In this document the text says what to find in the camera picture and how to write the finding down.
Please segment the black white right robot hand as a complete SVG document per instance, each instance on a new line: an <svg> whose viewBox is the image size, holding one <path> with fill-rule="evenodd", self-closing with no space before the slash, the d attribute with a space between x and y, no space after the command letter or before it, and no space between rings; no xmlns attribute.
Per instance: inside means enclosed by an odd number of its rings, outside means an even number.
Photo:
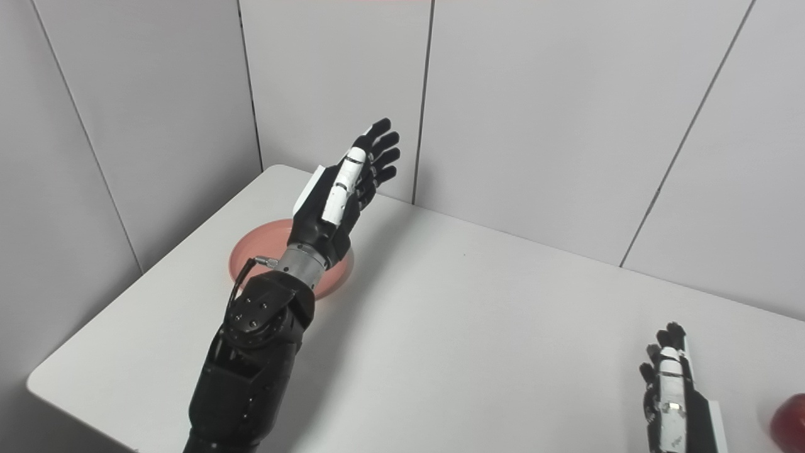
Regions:
<svg viewBox="0 0 805 453"><path fill-rule="evenodd" d="M727 452L718 402L696 388L687 334L677 322L656 332L639 367L650 452Z"/></svg>

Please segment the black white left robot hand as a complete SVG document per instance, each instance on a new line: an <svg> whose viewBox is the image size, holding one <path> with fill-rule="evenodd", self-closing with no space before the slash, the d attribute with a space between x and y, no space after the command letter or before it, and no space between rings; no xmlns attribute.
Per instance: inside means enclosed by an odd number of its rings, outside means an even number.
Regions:
<svg viewBox="0 0 805 453"><path fill-rule="evenodd" d="M399 141L390 118L382 118L359 135L336 164L317 167L294 204L287 243L314 250L327 270L342 261L362 210L397 174Z"/></svg>

